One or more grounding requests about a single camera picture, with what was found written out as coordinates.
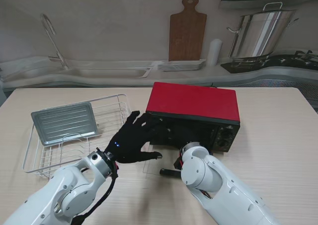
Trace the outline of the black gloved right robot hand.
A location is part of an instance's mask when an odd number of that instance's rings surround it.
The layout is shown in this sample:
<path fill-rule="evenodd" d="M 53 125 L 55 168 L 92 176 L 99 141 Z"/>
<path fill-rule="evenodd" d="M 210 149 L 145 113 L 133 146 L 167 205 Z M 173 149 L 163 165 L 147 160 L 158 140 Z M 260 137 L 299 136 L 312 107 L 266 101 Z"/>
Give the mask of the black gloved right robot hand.
<path fill-rule="evenodd" d="M 199 136 L 191 128 L 174 125 L 171 128 L 171 144 L 180 149 L 191 142 L 198 142 Z"/>

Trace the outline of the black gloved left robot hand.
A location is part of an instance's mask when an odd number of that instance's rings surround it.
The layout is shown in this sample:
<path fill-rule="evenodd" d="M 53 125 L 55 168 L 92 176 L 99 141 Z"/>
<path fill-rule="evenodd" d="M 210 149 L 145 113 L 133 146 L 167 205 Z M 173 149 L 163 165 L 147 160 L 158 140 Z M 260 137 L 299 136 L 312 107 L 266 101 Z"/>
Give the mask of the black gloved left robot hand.
<path fill-rule="evenodd" d="M 160 119 L 151 119 L 150 114 L 133 111 L 112 137 L 104 154 L 118 163 L 161 159 L 161 153 L 142 151 L 142 147 L 152 139 L 165 137 L 167 134 L 168 129 Z"/>

